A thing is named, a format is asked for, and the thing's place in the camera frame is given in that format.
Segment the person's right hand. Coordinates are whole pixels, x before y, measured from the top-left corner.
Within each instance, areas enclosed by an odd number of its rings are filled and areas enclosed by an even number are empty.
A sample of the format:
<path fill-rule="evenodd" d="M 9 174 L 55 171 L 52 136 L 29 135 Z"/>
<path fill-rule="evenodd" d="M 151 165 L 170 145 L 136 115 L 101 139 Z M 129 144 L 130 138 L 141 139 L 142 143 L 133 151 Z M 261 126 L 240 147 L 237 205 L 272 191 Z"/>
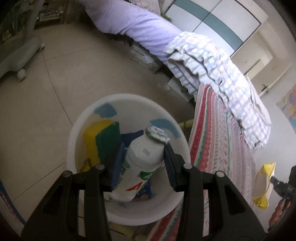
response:
<path fill-rule="evenodd" d="M 286 199 L 281 199 L 270 220 L 269 220 L 269 227 L 272 228 L 273 226 L 275 226 L 276 224 L 278 224 L 278 222 L 280 221 L 281 217 L 283 216 L 283 212 L 284 210 L 287 210 L 290 207 L 291 201 L 290 200 L 286 200 Z"/>

